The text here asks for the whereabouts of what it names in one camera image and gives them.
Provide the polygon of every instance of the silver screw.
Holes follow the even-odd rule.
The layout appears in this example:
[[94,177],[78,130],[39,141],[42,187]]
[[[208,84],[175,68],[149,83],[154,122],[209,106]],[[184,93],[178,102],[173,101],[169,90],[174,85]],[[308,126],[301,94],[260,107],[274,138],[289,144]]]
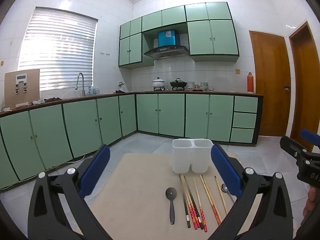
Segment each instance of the silver screw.
[[252,174],[254,174],[254,170],[252,168],[246,168],[245,173],[252,175]]
[[69,175],[71,175],[71,174],[74,174],[76,172],[76,169],[75,168],[69,168],[69,169],[67,169],[67,173],[69,174]]
[[44,178],[44,176],[45,176],[45,172],[44,172],[44,171],[41,171],[41,172],[39,173],[39,175],[38,175],[38,177],[39,177],[40,179]]
[[277,173],[276,173],[276,177],[277,177],[278,179],[282,179],[282,174],[281,174],[280,172],[277,172]]

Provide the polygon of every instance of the window blind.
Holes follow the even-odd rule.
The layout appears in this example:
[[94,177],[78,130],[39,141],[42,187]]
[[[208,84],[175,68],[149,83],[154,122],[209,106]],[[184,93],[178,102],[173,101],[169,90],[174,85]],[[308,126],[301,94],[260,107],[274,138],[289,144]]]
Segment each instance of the window blind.
[[67,11],[36,7],[22,41],[18,70],[40,69],[40,91],[75,87],[79,72],[84,85],[91,86],[97,22]]

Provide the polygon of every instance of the gray tile floor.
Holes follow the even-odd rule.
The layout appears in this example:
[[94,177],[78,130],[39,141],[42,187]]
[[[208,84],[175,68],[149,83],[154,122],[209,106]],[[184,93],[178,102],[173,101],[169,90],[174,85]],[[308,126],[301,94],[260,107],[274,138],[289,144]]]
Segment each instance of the gray tile floor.
[[[279,146],[280,137],[259,137],[256,147],[222,146],[239,156],[245,167],[252,167],[257,173],[273,175],[280,171],[287,184],[291,200],[292,213],[296,222],[302,221],[302,210],[307,200],[308,185],[297,179],[297,166],[293,157],[285,153]],[[122,155],[129,152],[163,154],[171,152],[172,139],[136,133],[111,146],[111,159],[102,173],[91,195],[85,198],[90,206],[96,196],[115,170]],[[63,174],[68,167],[78,167],[82,161],[65,166],[52,174]],[[19,185],[18,187],[0,191],[0,200],[13,221],[27,235],[28,209],[35,179]],[[64,195],[60,195],[62,206],[74,228],[76,223],[70,212]]]

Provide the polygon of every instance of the black spoon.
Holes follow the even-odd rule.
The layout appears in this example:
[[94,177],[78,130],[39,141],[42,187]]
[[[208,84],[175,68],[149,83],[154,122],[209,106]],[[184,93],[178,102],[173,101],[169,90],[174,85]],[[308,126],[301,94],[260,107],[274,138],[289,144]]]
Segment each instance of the black spoon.
[[173,200],[177,196],[176,189],[174,187],[167,188],[167,190],[165,191],[165,196],[170,200],[170,223],[173,225],[175,219]]

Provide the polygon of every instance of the human hand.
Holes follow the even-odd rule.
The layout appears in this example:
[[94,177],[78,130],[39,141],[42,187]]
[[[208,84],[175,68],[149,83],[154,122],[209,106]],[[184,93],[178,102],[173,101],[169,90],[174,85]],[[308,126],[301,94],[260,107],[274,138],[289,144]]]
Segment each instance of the human hand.
[[316,199],[316,189],[311,187],[308,192],[308,199],[306,202],[306,206],[303,209],[302,215],[305,217],[309,211],[312,211],[315,208],[315,199]]

